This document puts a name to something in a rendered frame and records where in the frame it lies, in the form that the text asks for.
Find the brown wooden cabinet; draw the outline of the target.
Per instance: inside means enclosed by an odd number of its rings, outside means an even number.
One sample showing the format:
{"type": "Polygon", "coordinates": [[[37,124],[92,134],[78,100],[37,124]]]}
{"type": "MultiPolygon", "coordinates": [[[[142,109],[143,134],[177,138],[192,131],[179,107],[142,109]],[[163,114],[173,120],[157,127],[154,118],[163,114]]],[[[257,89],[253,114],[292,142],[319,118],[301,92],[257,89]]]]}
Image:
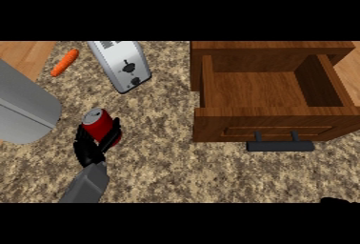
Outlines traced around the brown wooden cabinet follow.
{"type": "Polygon", "coordinates": [[[350,41],[192,41],[192,91],[199,91],[205,55],[216,58],[216,71],[294,71],[309,55],[325,54],[337,65],[353,50],[350,41]]]}

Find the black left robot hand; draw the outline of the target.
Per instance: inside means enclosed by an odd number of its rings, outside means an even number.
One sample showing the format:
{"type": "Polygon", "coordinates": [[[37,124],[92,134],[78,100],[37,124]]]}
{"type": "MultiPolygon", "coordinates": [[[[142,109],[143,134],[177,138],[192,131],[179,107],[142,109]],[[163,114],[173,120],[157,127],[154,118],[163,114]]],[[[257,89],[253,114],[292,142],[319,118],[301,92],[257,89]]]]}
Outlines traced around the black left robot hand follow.
{"type": "Polygon", "coordinates": [[[106,133],[101,143],[95,142],[95,138],[83,127],[77,128],[74,149],[75,157],[83,167],[87,167],[90,164],[99,164],[105,162],[105,153],[120,135],[121,124],[118,117],[115,117],[112,120],[112,128],[106,133]]]}

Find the orange carrot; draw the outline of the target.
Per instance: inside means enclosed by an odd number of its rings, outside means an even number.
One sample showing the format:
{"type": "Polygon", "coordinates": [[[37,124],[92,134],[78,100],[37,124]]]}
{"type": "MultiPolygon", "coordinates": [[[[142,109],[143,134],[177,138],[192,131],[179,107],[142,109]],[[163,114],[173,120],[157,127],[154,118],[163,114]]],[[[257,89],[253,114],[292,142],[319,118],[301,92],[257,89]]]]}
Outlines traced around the orange carrot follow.
{"type": "Polygon", "coordinates": [[[78,57],[78,50],[70,50],[68,53],[65,54],[62,60],[59,61],[59,63],[56,64],[56,66],[53,67],[53,69],[50,71],[50,75],[53,77],[56,77],[65,71],[65,69],[74,63],[77,57],[78,57]]]}

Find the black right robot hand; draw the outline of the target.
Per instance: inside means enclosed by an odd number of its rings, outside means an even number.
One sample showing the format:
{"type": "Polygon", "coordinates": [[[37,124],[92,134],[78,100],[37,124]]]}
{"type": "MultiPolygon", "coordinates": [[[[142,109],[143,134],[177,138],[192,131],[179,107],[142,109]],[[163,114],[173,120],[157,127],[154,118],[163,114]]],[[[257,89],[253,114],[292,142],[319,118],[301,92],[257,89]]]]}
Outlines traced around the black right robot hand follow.
{"type": "Polygon", "coordinates": [[[357,204],[359,202],[350,202],[344,199],[334,198],[334,197],[322,197],[320,203],[348,203],[348,204],[351,203],[351,204],[357,204]]]}

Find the red can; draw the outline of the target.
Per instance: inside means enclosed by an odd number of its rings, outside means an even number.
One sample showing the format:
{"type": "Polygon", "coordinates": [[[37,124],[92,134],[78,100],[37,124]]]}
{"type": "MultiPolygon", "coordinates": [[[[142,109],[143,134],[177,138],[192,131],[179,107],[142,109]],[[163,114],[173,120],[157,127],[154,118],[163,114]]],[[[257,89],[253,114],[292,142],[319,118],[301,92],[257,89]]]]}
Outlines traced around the red can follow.
{"type": "Polygon", "coordinates": [[[120,118],[111,118],[105,109],[95,108],[84,114],[81,127],[99,142],[103,152],[120,142],[123,136],[120,118]]]}

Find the brown wooden drawer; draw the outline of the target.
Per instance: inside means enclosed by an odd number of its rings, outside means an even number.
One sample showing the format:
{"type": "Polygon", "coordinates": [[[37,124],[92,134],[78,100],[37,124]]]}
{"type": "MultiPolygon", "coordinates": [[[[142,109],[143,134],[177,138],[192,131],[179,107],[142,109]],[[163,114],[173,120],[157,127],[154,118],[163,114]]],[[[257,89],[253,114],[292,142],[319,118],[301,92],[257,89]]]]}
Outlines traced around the brown wooden drawer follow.
{"type": "Polygon", "coordinates": [[[295,71],[219,72],[202,57],[196,142],[328,141],[360,130],[360,107],[323,54],[295,71]]]}

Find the silver toaster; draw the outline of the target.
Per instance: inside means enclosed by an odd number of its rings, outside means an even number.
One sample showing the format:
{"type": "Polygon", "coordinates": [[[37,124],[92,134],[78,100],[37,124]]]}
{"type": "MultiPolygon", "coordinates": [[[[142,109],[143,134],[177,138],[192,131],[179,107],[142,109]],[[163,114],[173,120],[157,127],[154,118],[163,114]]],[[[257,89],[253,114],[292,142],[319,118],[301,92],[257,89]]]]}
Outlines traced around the silver toaster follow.
{"type": "Polygon", "coordinates": [[[136,41],[89,41],[87,45],[115,90],[121,94],[127,93],[152,77],[139,43],[136,41]]]}

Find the large grey appliance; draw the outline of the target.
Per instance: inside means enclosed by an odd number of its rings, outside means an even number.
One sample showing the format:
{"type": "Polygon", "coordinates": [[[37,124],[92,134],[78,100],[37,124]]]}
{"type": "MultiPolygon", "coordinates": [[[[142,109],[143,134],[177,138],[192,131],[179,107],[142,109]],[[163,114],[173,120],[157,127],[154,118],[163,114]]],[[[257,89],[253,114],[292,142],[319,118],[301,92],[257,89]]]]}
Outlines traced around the large grey appliance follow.
{"type": "Polygon", "coordinates": [[[56,127],[61,113],[58,98],[0,59],[0,139],[33,143],[56,127]]]}

